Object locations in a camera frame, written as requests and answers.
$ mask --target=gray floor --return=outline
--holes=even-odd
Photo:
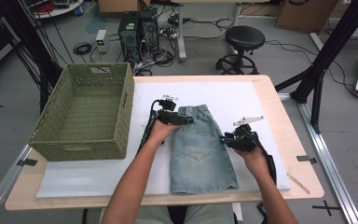
[[[102,22],[93,13],[81,17],[72,13],[54,18],[66,46],[72,53],[76,43],[89,42],[101,26],[109,34],[117,32],[119,19],[106,19]],[[279,40],[284,44],[295,44],[317,53],[313,42],[307,34],[276,29],[273,18],[244,18],[239,24],[248,24],[262,31],[267,40]],[[51,42],[67,62],[69,58],[50,21],[44,22]],[[211,25],[186,24],[185,35],[217,36],[220,31]],[[321,39],[328,36],[321,34]],[[228,53],[227,43],[223,38],[216,40],[187,39],[186,65],[177,60],[167,68],[154,66],[154,76],[181,75],[218,75],[214,64],[218,58]],[[111,42],[109,52],[101,56],[102,62],[113,63],[119,53],[118,42]],[[73,55],[75,63],[83,63],[79,56]],[[300,52],[290,52],[277,45],[265,45],[252,56],[260,74],[269,75],[274,84],[293,77],[310,66],[306,57]],[[358,77],[358,40],[350,40],[340,52],[336,61],[346,73],[346,82],[354,84]],[[333,64],[332,76],[342,81],[342,72]],[[282,92],[290,92],[291,86]],[[25,68],[14,52],[9,53],[0,62],[0,181],[13,163],[29,134],[35,126],[39,115],[38,89],[27,74]],[[297,134],[310,157],[316,157],[310,137],[305,129],[301,115],[294,102],[283,102]],[[345,88],[337,84],[327,73],[324,78],[324,90],[320,116],[320,128],[324,140],[330,149],[334,162],[346,184],[346,187],[358,210],[358,99],[351,96]],[[324,186],[325,194],[321,199],[288,201],[300,223],[345,223],[345,217],[339,210],[331,210],[331,216],[325,209],[313,209],[313,205],[339,206],[326,179],[321,164],[313,165],[315,172]],[[261,216],[255,209],[256,203],[242,203],[244,223],[260,223]],[[89,210],[89,223],[98,223],[100,209]],[[0,209],[0,223],[80,223],[81,209],[60,209],[46,211],[10,212]]]

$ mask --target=wicker basket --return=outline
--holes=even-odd
[[[48,161],[124,159],[133,90],[128,63],[68,64],[28,144]]]

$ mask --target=stool base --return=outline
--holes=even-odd
[[[242,71],[242,68],[252,69],[252,71],[250,73],[246,73],[246,75],[258,75],[254,61],[246,56],[242,56],[241,60],[238,60],[238,58],[238,54],[228,54],[225,57],[219,59],[215,67],[217,70],[223,70],[222,75],[245,75],[245,73]]]

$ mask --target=computer tower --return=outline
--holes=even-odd
[[[147,7],[141,12],[142,39],[145,49],[158,47],[158,15],[156,7]]]
[[[128,63],[141,61],[141,34],[138,11],[126,11],[118,26],[118,36],[124,59]]]

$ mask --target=white board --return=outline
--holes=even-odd
[[[48,162],[36,197],[111,195],[139,147],[151,104],[154,100],[161,99],[164,94],[178,97],[175,111],[179,106],[207,105],[223,133],[234,131],[233,122],[242,117],[265,117],[252,82],[136,83],[126,159]],[[264,148],[274,157],[278,189],[289,190],[290,182],[267,121],[263,119],[251,123],[251,127],[258,133]],[[170,194],[171,144],[170,135],[158,149],[145,194]],[[227,151],[240,186],[237,190],[258,191],[258,186],[245,167],[243,159],[233,149],[228,148]]]

